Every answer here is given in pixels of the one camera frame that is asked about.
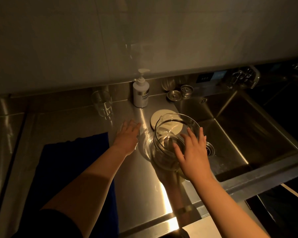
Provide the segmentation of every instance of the blue cloth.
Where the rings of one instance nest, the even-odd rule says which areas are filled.
[[[108,148],[108,133],[45,145],[25,202],[20,228]],[[118,234],[118,214],[113,181],[90,237],[117,237]]]

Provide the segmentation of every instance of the person's left hand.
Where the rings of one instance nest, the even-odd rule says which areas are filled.
[[[118,131],[113,146],[119,148],[125,156],[130,155],[138,143],[137,135],[141,123],[136,124],[134,120],[129,123],[125,121],[121,131]]]

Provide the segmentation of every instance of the sink basin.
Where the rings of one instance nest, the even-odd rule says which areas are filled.
[[[220,182],[298,152],[243,91],[194,97],[175,106],[203,127],[214,148],[210,166]]]

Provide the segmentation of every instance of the sink strainer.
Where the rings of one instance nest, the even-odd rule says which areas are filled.
[[[212,146],[212,144],[210,144],[209,142],[207,142],[207,156],[212,156],[214,155],[214,148]]]

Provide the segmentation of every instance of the white bottle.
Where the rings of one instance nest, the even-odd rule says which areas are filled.
[[[148,104],[149,84],[144,79],[143,74],[149,69],[140,68],[140,77],[133,83],[133,104],[138,108],[144,108]]]

